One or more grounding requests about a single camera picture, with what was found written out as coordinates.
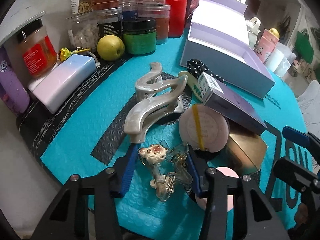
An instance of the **teal table mat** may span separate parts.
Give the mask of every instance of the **teal table mat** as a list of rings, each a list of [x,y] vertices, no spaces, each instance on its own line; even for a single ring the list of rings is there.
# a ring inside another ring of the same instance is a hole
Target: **teal table mat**
[[[90,155],[100,137],[135,93],[134,83],[150,70],[150,62],[161,62],[163,71],[174,76],[185,70],[179,67],[184,43],[185,36],[169,39],[166,44],[158,45],[153,54],[131,58],[79,106],[41,156],[42,162],[61,183],[65,183],[74,173],[88,177],[107,167]],[[272,76],[276,84],[263,100],[230,87],[252,104],[268,126],[268,130],[261,135],[268,149],[261,167],[260,188],[267,197],[282,199],[283,208],[278,215],[288,229],[294,226],[293,217],[300,203],[300,194],[275,179],[271,168],[275,159],[287,155],[311,169],[311,155],[281,135],[286,125],[302,132],[306,128],[294,94],[280,78],[274,74]],[[180,143],[178,123],[154,125],[142,145],[155,144],[161,139],[166,140],[170,147]],[[126,136],[108,166],[126,153],[129,144]],[[120,225],[155,240],[198,239],[204,211],[181,187],[176,188],[167,202],[159,202],[155,190],[149,186],[150,180],[148,170],[137,162],[129,192],[123,199],[116,199]],[[232,239],[232,219],[233,212],[230,211],[227,240]]]

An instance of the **yellow rubber band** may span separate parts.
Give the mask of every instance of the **yellow rubber band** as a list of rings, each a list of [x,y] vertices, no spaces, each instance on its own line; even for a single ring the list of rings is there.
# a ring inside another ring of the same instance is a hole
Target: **yellow rubber band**
[[[193,118],[195,119],[196,123],[196,132],[197,132],[197,137],[198,137],[198,143],[200,146],[201,151],[205,151],[204,145],[203,145],[203,140],[202,140],[202,132],[201,132],[201,125],[200,125],[200,119],[199,119],[199,112],[197,108],[197,104],[194,104],[192,106],[192,112],[193,112]]]

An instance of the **jar label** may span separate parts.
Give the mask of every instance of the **jar label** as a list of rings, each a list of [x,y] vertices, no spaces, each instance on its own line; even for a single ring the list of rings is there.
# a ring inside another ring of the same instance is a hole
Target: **jar label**
[[[122,20],[128,21],[128,20],[136,20],[138,18],[138,11],[123,11],[122,12]]]
[[[71,0],[71,10],[73,14],[79,13],[79,0]]]
[[[106,35],[121,35],[121,21],[111,23],[98,23],[98,30],[100,38]]]
[[[47,59],[40,44],[36,44],[22,55],[30,74],[42,71],[47,66]]]
[[[51,55],[57,55],[57,53],[56,53],[56,51],[54,50],[54,48],[53,48],[53,46],[52,46],[52,43],[51,43],[51,41],[50,41],[50,39],[49,39],[49,36],[46,36],[46,37],[44,38],[44,42],[45,42],[45,44],[47,45],[47,47],[48,47]]]
[[[69,35],[71,46],[75,49],[76,43],[75,43],[75,39],[73,38],[72,30],[68,30],[68,35]]]

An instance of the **green jar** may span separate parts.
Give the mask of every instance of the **green jar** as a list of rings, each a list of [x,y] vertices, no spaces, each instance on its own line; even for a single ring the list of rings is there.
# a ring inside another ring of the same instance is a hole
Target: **green jar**
[[[156,50],[156,19],[139,17],[123,22],[123,40],[129,54],[142,55]]]

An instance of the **gold box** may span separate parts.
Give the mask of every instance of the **gold box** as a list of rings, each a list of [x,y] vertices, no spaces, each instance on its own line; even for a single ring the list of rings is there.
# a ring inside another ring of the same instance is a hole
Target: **gold box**
[[[259,135],[229,120],[230,134],[222,153],[239,176],[260,170],[267,145]]]

